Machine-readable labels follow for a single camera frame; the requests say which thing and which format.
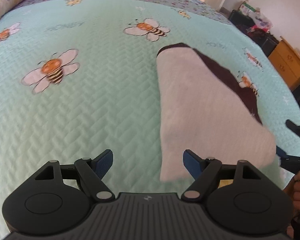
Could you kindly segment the teal bee-pattern bedspread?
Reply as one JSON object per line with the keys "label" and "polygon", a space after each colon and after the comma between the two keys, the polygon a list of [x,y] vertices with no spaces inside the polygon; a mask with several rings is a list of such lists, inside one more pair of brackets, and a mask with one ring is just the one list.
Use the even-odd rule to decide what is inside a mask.
{"label": "teal bee-pattern bedspread", "polygon": [[6,197],[51,159],[109,148],[114,192],[182,193],[191,178],[160,180],[160,93],[155,58],[183,42],[246,72],[277,144],[300,156],[294,96],[258,45],[198,0],[25,0],[0,20],[0,239]]}

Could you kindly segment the wooden dresser desk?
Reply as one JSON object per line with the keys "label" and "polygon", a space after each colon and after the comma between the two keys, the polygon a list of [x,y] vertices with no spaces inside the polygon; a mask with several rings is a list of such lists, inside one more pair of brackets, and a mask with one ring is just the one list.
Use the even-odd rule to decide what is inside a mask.
{"label": "wooden dresser desk", "polygon": [[269,61],[291,91],[300,86],[300,55],[281,36],[281,41],[268,56]]}

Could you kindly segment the grey and maroon sweatshirt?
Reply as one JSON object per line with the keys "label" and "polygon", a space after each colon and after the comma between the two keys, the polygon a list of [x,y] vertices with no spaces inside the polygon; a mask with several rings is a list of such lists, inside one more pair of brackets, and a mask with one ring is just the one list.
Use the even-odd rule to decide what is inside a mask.
{"label": "grey and maroon sweatshirt", "polygon": [[262,168],[276,152],[275,137],[262,125],[257,97],[231,72],[200,51],[178,43],[157,54],[160,90],[160,179],[187,176],[183,152],[225,164],[244,159]]}

